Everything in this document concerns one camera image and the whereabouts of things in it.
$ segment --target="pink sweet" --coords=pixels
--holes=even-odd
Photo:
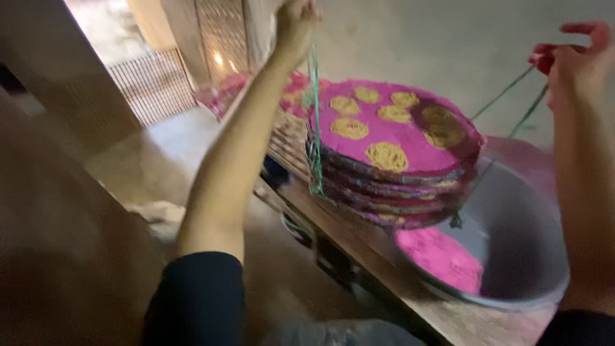
[[[336,96],[353,97],[356,87],[367,87],[377,91],[380,95],[380,101],[374,104],[356,100],[360,107],[360,113],[353,115],[352,118],[361,121],[369,127],[369,134],[360,140],[344,138],[330,131],[331,123],[339,116],[339,113],[330,106],[331,99]],[[413,120],[409,123],[393,123],[378,118],[378,110],[382,106],[393,105],[391,95],[394,92],[412,92],[420,99],[419,105],[407,108],[413,117]],[[422,118],[422,110],[429,106],[441,106],[451,111],[465,130],[466,139],[448,150],[440,150],[429,145],[425,136],[423,136],[422,129],[416,122],[417,119]],[[417,87],[362,80],[333,83],[320,93],[319,110],[320,139],[327,147],[344,156],[365,164],[371,164],[371,161],[365,155],[365,150],[370,144],[387,142],[400,145],[409,163],[408,168],[404,172],[431,172],[448,169],[464,158],[475,155],[485,143],[484,137],[478,133],[457,106],[444,97]],[[315,129],[313,111],[310,114],[310,120],[313,130]]]
[[[480,292],[483,266],[439,228],[399,230],[395,240],[412,261],[439,280],[460,291],[476,295]]]

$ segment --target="metal bowl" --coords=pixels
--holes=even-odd
[[[481,158],[479,172],[490,163]],[[460,212],[462,229],[451,228],[449,219],[437,226],[483,264],[480,294],[440,281],[399,251],[402,268],[418,272],[440,293],[489,307],[529,310],[559,302],[569,268],[558,206],[497,161],[474,184]]]

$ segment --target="wrist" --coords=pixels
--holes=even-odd
[[[295,69],[295,61],[291,58],[291,53],[286,50],[276,48],[271,54],[267,65],[271,68],[291,73]]]

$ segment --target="golden swirl topping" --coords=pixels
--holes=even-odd
[[[378,110],[378,117],[394,123],[409,123],[412,115],[402,106],[383,106]]]
[[[357,102],[346,96],[336,96],[331,99],[331,108],[338,111],[341,115],[354,115],[358,114],[360,109]]]
[[[397,106],[412,107],[419,104],[419,97],[414,92],[396,92],[391,95],[391,100]]]
[[[370,159],[372,166],[385,171],[399,173],[408,168],[408,158],[399,144],[372,143],[365,150],[365,156]]]
[[[354,89],[354,96],[366,103],[376,103],[380,101],[380,94],[367,87],[357,87]]]
[[[466,132],[457,117],[444,107],[427,107],[423,110],[427,122],[423,135],[427,142],[438,149],[447,149],[461,143]]]
[[[370,133],[370,129],[359,120],[351,118],[338,118],[329,127],[331,132],[344,138],[362,139]]]

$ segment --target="pink residue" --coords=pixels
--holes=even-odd
[[[478,295],[483,266],[437,227],[398,230],[398,247],[421,268],[460,291]]]

